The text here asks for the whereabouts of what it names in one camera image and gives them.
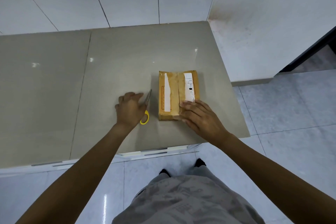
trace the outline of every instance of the hand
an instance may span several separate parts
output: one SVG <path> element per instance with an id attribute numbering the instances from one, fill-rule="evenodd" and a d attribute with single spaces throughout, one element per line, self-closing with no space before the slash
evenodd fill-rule
<path id="1" fill-rule="evenodd" d="M 220 147 L 231 135 L 223 126 L 217 115 L 201 100 L 185 101 L 181 104 L 182 120 L 200 137 Z"/>
<path id="2" fill-rule="evenodd" d="M 132 130 L 145 115 L 146 105 L 139 104 L 143 93 L 128 92 L 119 97 L 119 104 L 115 105 L 117 111 L 117 124 Z"/>

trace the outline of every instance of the cardboard box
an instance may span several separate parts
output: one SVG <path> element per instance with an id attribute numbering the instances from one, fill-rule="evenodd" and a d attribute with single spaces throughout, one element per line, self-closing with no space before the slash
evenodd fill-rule
<path id="1" fill-rule="evenodd" d="M 159 71 L 159 120 L 179 120 L 180 103 L 199 98 L 195 70 L 179 73 Z"/>

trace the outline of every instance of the forearm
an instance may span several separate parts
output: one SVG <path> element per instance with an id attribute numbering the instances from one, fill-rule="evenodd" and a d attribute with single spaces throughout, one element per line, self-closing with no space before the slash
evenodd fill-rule
<path id="1" fill-rule="evenodd" d="M 294 223 L 336 223 L 336 201 L 234 135 L 223 140 L 227 154 Z"/>
<path id="2" fill-rule="evenodd" d="M 130 130 L 114 125 L 105 137 L 42 193 L 17 223 L 75 223 Z"/>

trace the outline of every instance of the white label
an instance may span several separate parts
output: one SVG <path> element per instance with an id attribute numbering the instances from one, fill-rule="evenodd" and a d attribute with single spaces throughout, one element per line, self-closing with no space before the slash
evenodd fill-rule
<path id="1" fill-rule="evenodd" d="M 194 82 L 193 82 L 193 74 L 185 73 L 185 99 L 187 101 L 195 102 L 195 91 L 194 91 Z"/>
<path id="2" fill-rule="evenodd" d="M 165 73 L 165 112 L 170 112 L 170 86 L 167 73 Z"/>

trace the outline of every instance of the foot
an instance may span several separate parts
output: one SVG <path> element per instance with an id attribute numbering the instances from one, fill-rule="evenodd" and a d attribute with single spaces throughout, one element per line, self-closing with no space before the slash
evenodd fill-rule
<path id="1" fill-rule="evenodd" d="M 159 174 L 162 174 L 162 173 L 165 173 L 165 174 L 167 174 L 169 177 L 171 177 L 170 174 L 168 173 L 168 171 L 165 170 L 164 168 L 161 170 L 161 172 L 159 172 Z"/>
<path id="2" fill-rule="evenodd" d="M 207 166 L 203 160 L 200 158 L 196 160 L 195 166 L 194 167 L 200 167 L 200 166 Z"/>

